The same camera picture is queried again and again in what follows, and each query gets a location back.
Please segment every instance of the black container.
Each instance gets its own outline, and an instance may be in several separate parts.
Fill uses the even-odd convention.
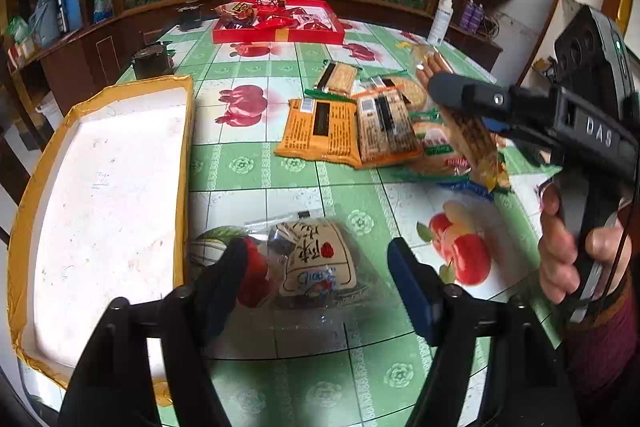
[[[187,4],[187,6],[178,8],[178,26],[181,31],[194,30],[202,26],[200,6],[200,4]]]
[[[132,61],[137,80],[172,73],[169,54],[163,42],[154,42],[137,51]]]

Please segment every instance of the barcode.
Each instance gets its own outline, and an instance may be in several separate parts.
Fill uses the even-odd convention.
[[[369,112],[374,110],[373,99],[365,98],[360,102],[360,110],[362,112]]]
[[[302,104],[300,104],[300,112],[313,113],[315,107],[316,107],[316,100],[312,98],[305,98],[302,101]]]

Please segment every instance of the yellow tape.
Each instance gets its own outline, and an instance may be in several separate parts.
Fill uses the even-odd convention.
[[[130,84],[105,87],[89,100],[76,104],[67,113],[58,129],[49,140],[40,156],[35,172],[22,195],[14,226],[11,231],[7,258],[6,302],[11,343],[17,356],[33,369],[41,372],[56,384],[65,388],[68,380],[65,375],[54,371],[46,362],[36,359],[25,352],[22,347],[22,333],[27,324],[27,302],[29,292],[29,253],[31,230],[35,222],[38,205],[42,197],[49,173],[60,152],[69,129],[82,116],[88,115],[117,100],[125,100],[143,94],[182,87],[187,90],[184,131],[180,150],[180,171],[178,174],[178,192],[175,207],[175,240],[174,240],[174,287],[184,284],[184,270],[188,263],[184,256],[187,252],[187,204],[186,182],[189,166],[191,133],[193,130],[193,79],[191,76],[160,76]],[[154,392],[158,405],[169,405],[166,381],[154,379]]]
[[[289,42],[289,29],[280,28],[276,30],[276,42]]]

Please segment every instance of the red sleeve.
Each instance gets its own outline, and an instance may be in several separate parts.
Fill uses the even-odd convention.
[[[592,326],[587,319],[565,333],[567,372],[581,410],[606,407],[607,391],[636,355],[638,314],[629,272],[620,284],[622,291]]]

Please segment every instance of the plastic bottle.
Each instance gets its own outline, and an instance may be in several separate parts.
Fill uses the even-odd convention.
[[[79,30],[82,27],[79,0],[63,0],[66,7],[66,16],[69,23],[69,31]]]
[[[469,23],[471,22],[471,17],[473,16],[475,9],[476,9],[476,4],[474,3],[474,0],[469,0],[466,2],[465,9],[462,12],[462,17],[460,17],[460,24],[459,24],[459,26],[463,30],[468,29]]]
[[[440,3],[440,7],[436,12],[436,16],[433,19],[431,25],[431,31],[427,38],[427,44],[433,44],[439,46],[444,40],[444,34],[449,28],[451,22],[451,16],[453,15],[453,0],[444,0]]]
[[[474,9],[474,14],[471,16],[471,22],[469,23],[469,26],[466,28],[467,31],[469,31],[470,33],[477,32],[478,26],[480,26],[480,23],[482,22],[483,18],[484,18],[484,8],[482,8],[482,5],[479,4]]]

